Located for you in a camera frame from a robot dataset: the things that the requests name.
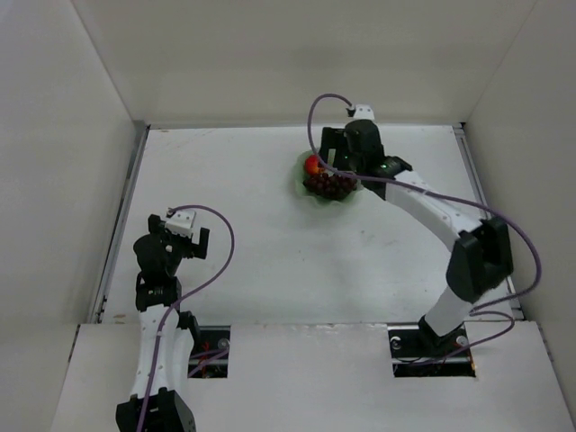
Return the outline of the red fake pomegranate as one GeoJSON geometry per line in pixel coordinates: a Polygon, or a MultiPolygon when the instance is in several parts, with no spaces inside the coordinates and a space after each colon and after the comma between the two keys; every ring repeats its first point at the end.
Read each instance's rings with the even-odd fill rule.
{"type": "Polygon", "coordinates": [[[308,176],[318,176],[325,172],[325,168],[321,164],[321,159],[314,154],[305,159],[303,168],[308,176]]]}

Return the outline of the dark red fake grapes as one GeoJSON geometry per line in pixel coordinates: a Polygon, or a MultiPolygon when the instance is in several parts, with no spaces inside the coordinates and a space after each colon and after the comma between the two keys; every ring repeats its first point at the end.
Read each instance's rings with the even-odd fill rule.
{"type": "Polygon", "coordinates": [[[342,201],[356,190],[356,180],[342,175],[315,175],[303,182],[305,189],[329,201],[342,201]]]}

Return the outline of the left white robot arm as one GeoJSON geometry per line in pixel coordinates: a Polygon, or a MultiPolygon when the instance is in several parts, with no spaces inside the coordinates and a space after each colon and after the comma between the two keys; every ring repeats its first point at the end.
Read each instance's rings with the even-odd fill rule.
{"type": "Polygon", "coordinates": [[[176,271],[184,259],[205,259],[210,231],[193,242],[195,211],[169,211],[148,217],[148,234],[133,245],[139,265],[136,309],[139,313],[139,360],[130,397],[116,407],[120,431],[195,431],[194,414],[182,383],[195,340],[196,317],[181,311],[182,285],[176,271]]]}

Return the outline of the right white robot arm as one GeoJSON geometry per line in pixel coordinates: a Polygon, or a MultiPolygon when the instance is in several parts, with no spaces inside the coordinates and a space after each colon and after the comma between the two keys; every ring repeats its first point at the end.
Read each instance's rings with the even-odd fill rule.
{"type": "Polygon", "coordinates": [[[319,156],[338,171],[361,176],[365,188],[404,210],[446,246],[446,288],[418,322],[424,344],[435,351],[445,348],[473,305],[513,271],[507,223],[498,216],[469,215],[438,198],[411,164],[385,153],[373,121],[323,128],[319,156]]]}

